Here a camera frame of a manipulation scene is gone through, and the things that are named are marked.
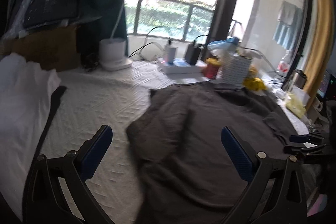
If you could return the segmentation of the black charger adapter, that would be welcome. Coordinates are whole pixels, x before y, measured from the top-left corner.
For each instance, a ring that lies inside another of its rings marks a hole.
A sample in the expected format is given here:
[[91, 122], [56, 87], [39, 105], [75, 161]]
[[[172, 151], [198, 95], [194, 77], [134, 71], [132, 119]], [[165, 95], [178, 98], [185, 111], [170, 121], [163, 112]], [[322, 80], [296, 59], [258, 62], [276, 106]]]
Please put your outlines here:
[[189, 65], [195, 65], [198, 61], [201, 50], [201, 46], [197, 44], [196, 41], [190, 43], [185, 53], [185, 61]]

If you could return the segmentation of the white charger adapter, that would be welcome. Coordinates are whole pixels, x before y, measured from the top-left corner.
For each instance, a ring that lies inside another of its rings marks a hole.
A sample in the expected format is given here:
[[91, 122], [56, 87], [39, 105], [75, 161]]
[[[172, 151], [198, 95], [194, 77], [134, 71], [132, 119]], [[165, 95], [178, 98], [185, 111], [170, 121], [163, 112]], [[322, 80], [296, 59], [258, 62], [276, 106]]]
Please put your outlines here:
[[176, 56], [176, 51], [177, 51], [177, 47], [173, 46], [172, 42], [173, 42], [173, 39], [169, 38], [165, 45], [165, 50], [163, 54], [163, 59], [165, 63], [169, 65], [173, 65], [173, 62]]

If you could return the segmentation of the white folded garment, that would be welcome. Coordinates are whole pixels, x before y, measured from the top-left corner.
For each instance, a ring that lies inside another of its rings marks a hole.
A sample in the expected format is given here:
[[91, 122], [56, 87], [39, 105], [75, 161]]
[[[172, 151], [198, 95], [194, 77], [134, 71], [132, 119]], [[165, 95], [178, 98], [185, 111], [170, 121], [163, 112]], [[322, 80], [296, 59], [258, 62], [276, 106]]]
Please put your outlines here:
[[1, 60], [1, 194], [18, 218], [33, 156], [61, 79], [12, 53]]

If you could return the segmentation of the yellow-green packet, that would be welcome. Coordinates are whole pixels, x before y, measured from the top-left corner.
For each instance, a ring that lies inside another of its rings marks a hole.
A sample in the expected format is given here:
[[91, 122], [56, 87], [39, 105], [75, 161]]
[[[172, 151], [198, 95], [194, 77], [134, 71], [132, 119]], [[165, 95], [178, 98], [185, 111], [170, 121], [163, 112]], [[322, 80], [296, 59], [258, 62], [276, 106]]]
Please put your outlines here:
[[293, 93], [286, 93], [285, 107], [299, 119], [301, 119], [306, 113], [305, 106]]

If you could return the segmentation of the brown cardboard box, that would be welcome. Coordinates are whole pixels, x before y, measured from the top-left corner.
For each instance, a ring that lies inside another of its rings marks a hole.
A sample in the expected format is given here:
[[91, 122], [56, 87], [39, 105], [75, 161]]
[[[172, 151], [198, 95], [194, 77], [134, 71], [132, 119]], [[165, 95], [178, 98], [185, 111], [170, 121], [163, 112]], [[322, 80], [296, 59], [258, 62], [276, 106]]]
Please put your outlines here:
[[68, 71], [80, 66], [76, 49], [76, 28], [59, 27], [29, 34], [24, 38], [1, 42], [1, 55], [17, 53], [44, 70]]

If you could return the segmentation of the white desk lamp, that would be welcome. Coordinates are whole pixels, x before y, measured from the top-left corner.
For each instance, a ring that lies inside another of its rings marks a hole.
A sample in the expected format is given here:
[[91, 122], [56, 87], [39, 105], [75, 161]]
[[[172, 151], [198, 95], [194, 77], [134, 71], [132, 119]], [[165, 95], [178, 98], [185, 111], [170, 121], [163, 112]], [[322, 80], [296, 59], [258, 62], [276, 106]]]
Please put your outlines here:
[[99, 44], [98, 60], [106, 71], [119, 71], [131, 66], [132, 61], [126, 56], [126, 39], [117, 38], [116, 31], [121, 22], [122, 13], [125, 11], [124, 1], [118, 11], [117, 19], [112, 28], [110, 38], [102, 39]]

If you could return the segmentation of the red yellow-lidded can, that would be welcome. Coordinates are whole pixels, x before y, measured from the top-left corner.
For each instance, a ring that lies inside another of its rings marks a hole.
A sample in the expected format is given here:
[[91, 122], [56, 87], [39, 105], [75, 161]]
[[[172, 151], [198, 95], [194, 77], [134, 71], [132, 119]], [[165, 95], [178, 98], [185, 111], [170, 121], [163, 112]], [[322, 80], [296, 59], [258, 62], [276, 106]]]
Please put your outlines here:
[[208, 79], [215, 79], [218, 71], [221, 67], [221, 63], [216, 58], [206, 59], [206, 67], [203, 69], [203, 75]]

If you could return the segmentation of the hanging blue-white garment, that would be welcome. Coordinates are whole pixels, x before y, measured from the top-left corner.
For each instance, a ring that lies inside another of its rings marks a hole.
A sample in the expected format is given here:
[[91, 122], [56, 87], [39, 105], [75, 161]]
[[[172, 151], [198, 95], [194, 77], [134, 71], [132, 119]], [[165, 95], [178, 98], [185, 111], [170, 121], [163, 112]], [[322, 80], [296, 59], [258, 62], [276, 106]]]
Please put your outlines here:
[[292, 50], [301, 22], [302, 9], [292, 3], [283, 1], [278, 13], [273, 40], [284, 49]]

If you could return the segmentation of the dark grey garment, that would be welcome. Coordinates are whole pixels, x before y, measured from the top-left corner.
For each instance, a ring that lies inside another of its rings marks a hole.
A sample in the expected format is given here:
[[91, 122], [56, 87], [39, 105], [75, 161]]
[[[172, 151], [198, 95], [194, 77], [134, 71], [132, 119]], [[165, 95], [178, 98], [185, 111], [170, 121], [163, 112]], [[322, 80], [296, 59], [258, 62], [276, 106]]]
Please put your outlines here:
[[203, 82], [150, 92], [150, 106], [126, 134], [144, 200], [137, 223], [219, 223], [242, 194], [221, 143], [224, 127], [275, 159], [296, 133], [269, 96]]

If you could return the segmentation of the blue tissue pack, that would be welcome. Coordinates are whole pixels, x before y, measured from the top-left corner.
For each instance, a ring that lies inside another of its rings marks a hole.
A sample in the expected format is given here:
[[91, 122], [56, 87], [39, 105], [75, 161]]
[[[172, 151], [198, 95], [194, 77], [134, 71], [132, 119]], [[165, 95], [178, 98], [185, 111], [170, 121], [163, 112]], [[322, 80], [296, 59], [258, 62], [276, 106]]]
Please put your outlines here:
[[209, 51], [229, 51], [229, 52], [234, 52], [236, 50], [236, 47], [239, 44], [239, 38], [236, 36], [229, 37], [228, 39], [225, 40], [217, 40], [210, 42], [207, 45], [207, 49]]

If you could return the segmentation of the white perforated basket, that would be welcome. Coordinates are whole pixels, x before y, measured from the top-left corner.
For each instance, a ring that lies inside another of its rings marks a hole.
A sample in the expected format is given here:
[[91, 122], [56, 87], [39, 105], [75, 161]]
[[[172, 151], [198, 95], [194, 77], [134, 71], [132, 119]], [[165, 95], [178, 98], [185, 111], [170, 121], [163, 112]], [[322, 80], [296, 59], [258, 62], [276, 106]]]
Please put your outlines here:
[[238, 53], [225, 52], [220, 57], [220, 62], [219, 79], [225, 84], [242, 86], [248, 75], [252, 59]]

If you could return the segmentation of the yellow curtain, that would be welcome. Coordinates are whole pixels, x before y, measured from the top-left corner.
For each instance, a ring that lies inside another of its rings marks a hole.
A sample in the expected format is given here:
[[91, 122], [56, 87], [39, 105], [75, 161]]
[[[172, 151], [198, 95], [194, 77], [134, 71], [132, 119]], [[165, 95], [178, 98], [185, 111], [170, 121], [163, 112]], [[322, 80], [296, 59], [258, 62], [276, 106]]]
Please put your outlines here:
[[317, 22], [305, 69], [307, 83], [303, 90], [309, 95], [306, 110], [309, 110], [313, 104], [331, 56], [335, 34], [334, 24], [334, 0], [317, 0]]

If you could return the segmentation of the clear water bottle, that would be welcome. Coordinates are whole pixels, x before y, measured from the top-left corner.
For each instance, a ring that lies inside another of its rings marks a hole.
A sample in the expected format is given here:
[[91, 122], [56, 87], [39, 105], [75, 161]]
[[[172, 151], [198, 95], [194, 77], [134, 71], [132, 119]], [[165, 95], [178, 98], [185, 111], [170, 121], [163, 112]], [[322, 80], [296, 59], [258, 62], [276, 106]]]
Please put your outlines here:
[[287, 50], [283, 58], [280, 60], [277, 71], [282, 77], [285, 77], [289, 71], [291, 62], [291, 50]]

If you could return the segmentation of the white power strip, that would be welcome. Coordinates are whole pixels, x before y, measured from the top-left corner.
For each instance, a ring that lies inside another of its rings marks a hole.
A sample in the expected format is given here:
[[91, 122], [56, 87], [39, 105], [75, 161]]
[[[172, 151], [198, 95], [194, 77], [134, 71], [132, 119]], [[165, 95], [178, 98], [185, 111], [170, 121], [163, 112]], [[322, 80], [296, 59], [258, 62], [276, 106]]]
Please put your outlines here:
[[172, 64], [167, 63], [163, 58], [158, 59], [158, 67], [167, 75], [181, 75], [201, 73], [206, 64], [198, 60], [195, 65], [190, 65], [182, 58], [175, 58]]

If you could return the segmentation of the white textured bedspread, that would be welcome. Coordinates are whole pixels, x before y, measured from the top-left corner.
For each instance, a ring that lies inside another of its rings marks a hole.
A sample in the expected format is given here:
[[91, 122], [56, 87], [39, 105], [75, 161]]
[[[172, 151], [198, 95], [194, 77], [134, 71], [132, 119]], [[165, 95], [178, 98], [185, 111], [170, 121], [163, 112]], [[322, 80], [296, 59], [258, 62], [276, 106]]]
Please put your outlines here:
[[[112, 221], [137, 223], [144, 186], [126, 134], [128, 126], [146, 112], [152, 90], [210, 81], [197, 76], [168, 77], [155, 64], [146, 62], [136, 62], [119, 72], [75, 69], [61, 72], [59, 77], [66, 90], [41, 152], [48, 157], [64, 156], [78, 149], [102, 125], [111, 127], [112, 143], [87, 186]], [[294, 135], [307, 133], [299, 119], [280, 108], [295, 128]]]

